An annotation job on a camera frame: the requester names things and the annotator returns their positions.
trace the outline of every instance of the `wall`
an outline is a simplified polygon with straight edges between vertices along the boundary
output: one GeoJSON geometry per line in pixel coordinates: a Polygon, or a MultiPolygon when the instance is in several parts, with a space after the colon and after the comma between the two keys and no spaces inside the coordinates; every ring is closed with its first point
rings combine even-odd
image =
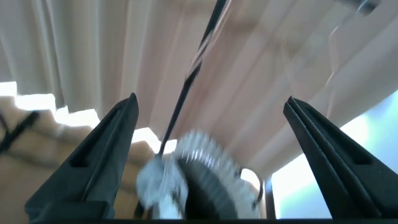
{"type": "MultiPolygon", "coordinates": [[[[398,172],[398,91],[341,130],[398,172]]],[[[277,218],[331,218],[302,154],[272,176],[277,218]]]]}

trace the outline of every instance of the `white cloth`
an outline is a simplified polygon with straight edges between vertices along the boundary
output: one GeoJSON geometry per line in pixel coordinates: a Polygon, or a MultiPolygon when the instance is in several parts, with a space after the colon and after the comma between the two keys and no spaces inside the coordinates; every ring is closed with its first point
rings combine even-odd
{"type": "Polygon", "coordinates": [[[157,217],[153,218],[182,218],[188,197],[188,185],[172,157],[165,160],[155,157],[149,161],[138,173],[136,188],[140,203],[145,209],[156,207],[154,210],[157,217]],[[173,193],[178,196],[177,203],[180,206],[170,200],[173,193]]]}

